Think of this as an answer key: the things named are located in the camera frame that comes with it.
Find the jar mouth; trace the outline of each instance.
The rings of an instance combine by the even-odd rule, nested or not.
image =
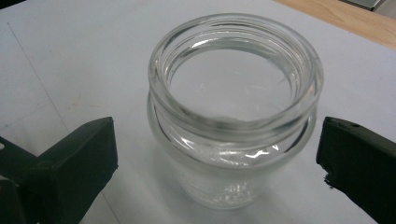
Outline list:
[[[176,70],[192,57],[216,49],[275,57],[273,63],[290,85],[289,103],[271,116],[252,120],[210,118],[182,104],[170,91]],[[286,137],[315,109],[323,83],[318,55],[301,35],[277,21],[234,13],[202,17],[171,31],[153,51],[148,77],[155,105],[167,117],[190,132],[209,138],[217,133],[223,140],[264,133]]]

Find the glass jar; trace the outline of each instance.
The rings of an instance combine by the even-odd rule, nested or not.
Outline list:
[[[289,27],[247,14],[186,22],[149,66],[148,120],[177,181],[218,209],[252,203],[313,132],[323,74]]]

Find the wooden surface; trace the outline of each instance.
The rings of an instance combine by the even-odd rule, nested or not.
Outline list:
[[[396,49],[396,20],[337,0],[275,0],[356,35]]]

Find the white table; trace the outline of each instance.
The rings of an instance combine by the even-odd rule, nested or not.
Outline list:
[[[322,60],[325,85],[306,148],[253,205],[218,212],[187,199],[146,117],[149,56],[184,21],[243,12],[280,21]],[[315,162],[325,116],[396,141],[396,51],[270,0],[27,1],[0,10],[0,135],[38,155],[112,116],[120,168],[82,223],[375,223],[330,189]]]

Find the glass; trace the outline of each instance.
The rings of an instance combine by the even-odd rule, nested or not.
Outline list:
[[[176,180],[217,209],[254,202],[304,147],[323,83],[302,36],[247,14],[178,26],[153,51],[148,79],[148,120]]]

